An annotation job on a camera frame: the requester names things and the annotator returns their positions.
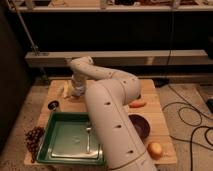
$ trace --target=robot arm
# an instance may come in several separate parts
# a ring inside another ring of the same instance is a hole
[[[94,66],[90,57],[71,60],[68,64],[74,72],[72,81],[76,95],[86,90],[87,77],[99,80],[86,90],[85,101],[109,170],[156,171],[123,108],[140,95],[141,86],[137,77],[127,72]]]

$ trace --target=black cable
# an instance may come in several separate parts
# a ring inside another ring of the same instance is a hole
[[[213,127],[209,127],[209,126],[199,126],[192,131],[191,138],[190,138],[190,163],[191,163],[190,170],[191,171],[193,171],[193,151],[192,151],[193,136],[194,136],[195,132],[201,128],[207,128],[207,130],[205,131],[205,135],[206,135],[206,132],[208,133],[210,130],[213,131]],[[205,139],[209,145],[213,146],[213,144],[209,141],[207,136],[205,136]]]
[[[172,139],[176,140],[176,141],[181,141],[181,142],[186,142],[186,143],[190,143],[190,142],[191,142],[190,140],[185,140],[185,139],[182,139],[182,138],[177,138],[177,137],[174,137],[174,136],[172,136],[172,135],[170,135],[170,137],[171,137]],[[205,145],[203,145],[203,144],[200,144],[200,143],[198,143],[198,142],[192,141],[192,144],[195,144],[195,145],[198,145],[198,146],[200,146],[200,147],[203,147],[203,148],[205,148],[205,149],[207,149],[207,150],[213,151],[213,148],[209,148],[209,147],[207,147],[207,146],[205,146]]]
[[[179,118],[181,119],[181,121],[183,123],[185,123],[186,125],[188,126],[191,126],[191,127],[195,127],[194,130],[192,131],[191,133],[191,137],[190,137],[190,140],[185,140],[185,139],[180,139],[180,138],[177,138],[177,137],[174,137],[174,136],[170,136],[172,139],[174,140],[177,140],[177,141],[181,141],[181,142],[187,142],[190,144],[190,170],[193,171],[193,149],[192,149],[192,145],[193,144],[196,144],[196,145],[199,145],[205,149],[208,149],[208,150],[211,150],[213,151],[213,148],[209,148],[203,144],[200,144],[200,143],[197,143],[197,142],[194,142],[193,141],[193,137],[196,133],[197,130],[199,129],[202,129],[202,128],[206,128],[206,131],[204,133],[204,138],[206,140],[206,142],[213,147],[213,143],[209,140],[208,138],[208,133],[210,131],[213,131],[213,127],[209,127],[209,126],[202,126],[202,122],[203,122],[203,117],[205,117],[206,119],[209,119],[209,120],[213,120],[213,118],[210,118],[208,117],[206,114],[204,114],[203,112],[201,112],[198,108],[196,108],[194,105],[192,105],[188,100],[186,100],[184,97],[182,97],[173,87],[171,87],[170,85],[168,85],[168,87],[179,97],[181,98],[184,102],[172,102],[172,103],[169,103],[167,104],[166,106],[164,106],[162,108],[162,110],[165,110],[167,107],[171,106],[171,105],[175,105],[175,104],[179,104],[179,105],[185,105],[184,107],[181,107],[179,108],[178,110],[178,116]],[[188,123],[186,122],[183,118],[182,118],[182,115],[181,115],[181,111],[183,111],[184,109],[189,109],[189,110],[193,110],[196,112],[196,114],[199,116],[199,123],[198,124],[191,124],[191,123]]]
[[[213,118],[208,117],[206,114],[204,114],[203,112],[201,112],[199,109],[197,109],[194,105],[192,105],[191,103],[189,103],[189,101],[187,101],[184,97],[182,97],[173,87],[171,87],[171,85],[168,85],[168,87],[178,96],[180,97],[183,101],[185,101],[189,106],[191,106],[196,112],[198,112],[200,115],[204,116],[205,118],[209,119],[209,120],[213,120]]]

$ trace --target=concrete floor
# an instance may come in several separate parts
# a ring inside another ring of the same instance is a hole
[[[194,106],[200,109],[202,112],[206,113],[213,118],[210,114],[208,108],[206,107],[203,99],[200,97],[196,90],[195,84],[172,84],[172,86],[185,98],[188,99]],[[23,161],[26,153],[26,147],[24,144],[25,132],[32,129],[37,122],[42,103],[47,94],[48,87],[41,85],[32,86],[29,94],[25,100],[25,103],[20,111],[17,121],[11,131],[10,137],[8,138],[7,144],[0,156],[0,171],[48,171],[53,170],[52,168],[47,168],[45,166],[25,166]],[[157,89],[160,102],[162,106],[174,102],[181,101],[181,99],[175,95],[168,86]],[[177,115],[177,110],[180,105],[173,105],[165,110],[165,117],[167,120],[168,128],[170,134],[182,139],[190,139],[190,133],[194,129],[189,127],[179,119]],[[198,121],[198,116],[195,112],[191,110],[183,111],[183,118],[190,122],[196,123]],[[213,126],[213,120],[209,121],[205,118],[203,119],[202,125]],[[199,131],[195,135],[194,140],[207,145],[204,141],[203,130]],[[213,142],[213,133],[209,134],[211,142]],[[190,170],[190,156],[189,156],[189,144],[179,141],[173,141],[178,163],[174,165],[160,165],[158,169],[161,171],[188,171]],[[193,158],[194,158],[194,171],[211,171],[213,168],[213,151],[209,151],[193,145]],[[103,168],[72,168],[72,167],[62,167],[57,166],[55,170],[58,171],[102,171]]]

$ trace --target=wooden table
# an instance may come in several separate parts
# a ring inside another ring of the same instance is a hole
[[[41,109],[41,114],[38,119],[38,126],[45,127],[50,111],[47,105],[52,100],[58,100],[60,103],[60,110],[63,112],[85,112],[86,107],[84,103],[84,97],[78,100],[64,99],[59,94],[60,87],[64,85],[65,80],[54,80],[51,82],[47,97],[45,99],[44,105]],[[88,81],[87,85],[92,84],[93,81]],[[149,137],[145,140],[144,144],[147,147],[148,143],[151,141],[158,142],[163,147],[163,157],[159,160],[154,160],[155,164],[174,164],[177,163],[177,157],[172,144],[171,138],[169,136],[169,131],[166,125],[166,121],[161,109],[158,95],[155,90],[155,86],[152,80],[146,79],[141,80],[141,96],[147,105],[141,108],[130,108],[129,113],[137,113],[146,118],[150,124],[151,132]],[[32,165],[30,153],[27,152],[24,160],[24,164]]]

